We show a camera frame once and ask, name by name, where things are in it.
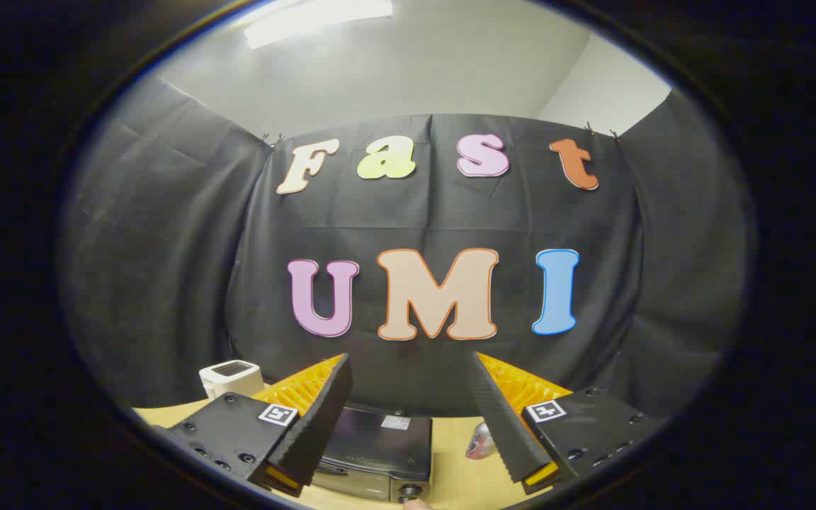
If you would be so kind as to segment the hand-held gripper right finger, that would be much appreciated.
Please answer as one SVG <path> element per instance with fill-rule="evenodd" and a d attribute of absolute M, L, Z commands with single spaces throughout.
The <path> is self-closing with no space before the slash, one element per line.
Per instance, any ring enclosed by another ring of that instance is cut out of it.
<path fill-rule="evenodd" d="M 494 356 L 475 352 L 470 367 L 480 416 L 526 494 L 602 471 L 663 424 L 605 390 L 567 390 Z"/>

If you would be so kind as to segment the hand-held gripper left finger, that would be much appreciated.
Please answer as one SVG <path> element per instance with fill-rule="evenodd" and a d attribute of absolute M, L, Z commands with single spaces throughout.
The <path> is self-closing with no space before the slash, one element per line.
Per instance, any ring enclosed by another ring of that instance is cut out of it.
<path fill-rule="evenodd" d="M 352 384 L 350 355 L 341 353 L 250 396 L 226 392 L 157 433 L 201 465 L 298 497 L 312 483 Z"/>

